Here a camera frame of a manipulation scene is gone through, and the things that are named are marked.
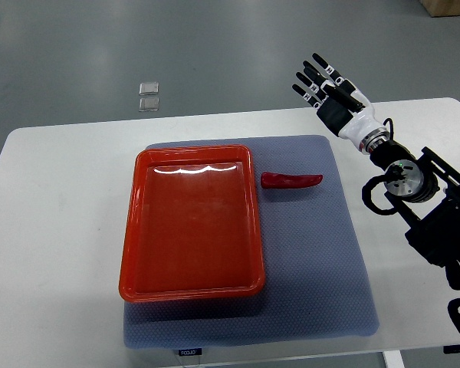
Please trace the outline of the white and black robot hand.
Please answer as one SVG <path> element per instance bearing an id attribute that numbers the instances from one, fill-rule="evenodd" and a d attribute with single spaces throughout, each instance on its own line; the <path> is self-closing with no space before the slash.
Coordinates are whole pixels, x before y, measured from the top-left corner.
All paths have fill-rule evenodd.
<path id="1" fill-rule="evenodd" d="M 361 153 L 370 154 L 393 138 L 390 123 L 381 123 L 366 96 L 319 54 L 303 61 L 297 72 L 301 82 L 293 90 L 310 104 L 324 126 L 335 136 L 349 140 Z"/>

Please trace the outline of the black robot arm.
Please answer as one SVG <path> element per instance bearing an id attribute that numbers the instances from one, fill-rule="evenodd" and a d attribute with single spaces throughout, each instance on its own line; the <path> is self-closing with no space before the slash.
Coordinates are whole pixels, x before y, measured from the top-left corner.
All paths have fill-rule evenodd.
<path id="1" fill-rule="evenodd" d="M 377 215 L 399 214 L 409 245 L 460 291 L 460 173 L 428 147 L 414 157 L 393 139 L 393 127 L 388 118 L 367 137 L 370 161 L 383 174 L 363 186 L 363 204 Z"/>

